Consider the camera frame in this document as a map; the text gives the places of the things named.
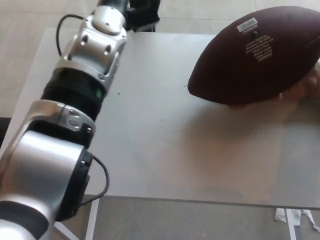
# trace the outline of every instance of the american football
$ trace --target american football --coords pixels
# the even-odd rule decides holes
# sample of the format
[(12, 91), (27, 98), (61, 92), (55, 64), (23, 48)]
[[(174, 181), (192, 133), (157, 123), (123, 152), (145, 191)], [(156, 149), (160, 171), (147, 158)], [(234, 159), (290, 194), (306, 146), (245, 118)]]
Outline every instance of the american football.
[(299, 82), (320, 58), (320, 12), (278, 6), (223, 29), (199, 57), (189, 92), (226, 105), (274, 98)]

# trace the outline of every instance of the robotic arm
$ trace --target robotic arm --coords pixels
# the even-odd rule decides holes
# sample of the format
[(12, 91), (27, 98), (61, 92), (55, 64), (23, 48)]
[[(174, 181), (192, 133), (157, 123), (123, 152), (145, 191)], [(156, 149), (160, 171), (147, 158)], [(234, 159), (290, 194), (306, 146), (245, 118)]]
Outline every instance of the robotic arm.
[[(100, 0), (83, 20), (0, 160), (1, 240), (39, 240), (85, 204), (88, 172), (96, 159), (87, 149), (126, 30), (150, 28), (159, 20), (159, 3), (127, 9), (128, 0)], [(108, 171), (97, 162), (107, 176), (104, 194)]]

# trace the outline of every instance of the gray floor tile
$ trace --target gray floor tile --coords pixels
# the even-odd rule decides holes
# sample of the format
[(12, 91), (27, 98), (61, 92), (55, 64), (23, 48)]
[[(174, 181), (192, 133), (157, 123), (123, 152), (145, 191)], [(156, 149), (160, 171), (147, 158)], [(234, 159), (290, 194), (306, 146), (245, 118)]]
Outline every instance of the gray floor tile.
[(255, 0), (162, 0), (161, 16), (232, 20), (254, 11)]
[(210, 20), (210, 30), (211, 34), (218, 34), (222, 29), (227, 27), (229, 24), (231, 24), (233, 20), (216, 20), (211, 19)]
[(196, 203), (100, 201), (95, 240), (289, 240), (274, 209)]
[(96, 8), (98, 0), (67, 0), (64, 12), (89, 15)]
[[(45, 28), (56, 27), (61, 17), (54, 13), (9, 14), (10, 24), (0, 45), (0, 89), (21, 89)], [(63, 26), (78, 28), (80, 24), (79, 20), (66, 20)]]
[(67, 0), (0, 0), (0, 11), (62, 13)]
[(320, 11), (319, 0), (256, 0), (257, 9), (266, 9), (276, 6), (301, 6)]
[(210, 34), (210, 20), (162, 17), (156, 26), (156, 32)]

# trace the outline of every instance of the white table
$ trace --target white table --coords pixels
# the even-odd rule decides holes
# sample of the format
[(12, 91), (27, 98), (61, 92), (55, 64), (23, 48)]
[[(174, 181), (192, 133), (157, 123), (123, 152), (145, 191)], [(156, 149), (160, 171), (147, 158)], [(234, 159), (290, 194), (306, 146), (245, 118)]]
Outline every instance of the white table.
[[(61, 44), (74, 33), (62, 31)], [(319, 209), (318, 106), (269, 102), (232, 110), (190, 95), (188, 78), (213, 37), (128, 35), (90, 148), (109, 170), (107, 195)], [(0, 154), (49, 81), (59, 59), (55, 46), (55, 29), (49, 28)], [(86, 194), (96, 195), (105, 176), (97, 164), (90, 175)]]

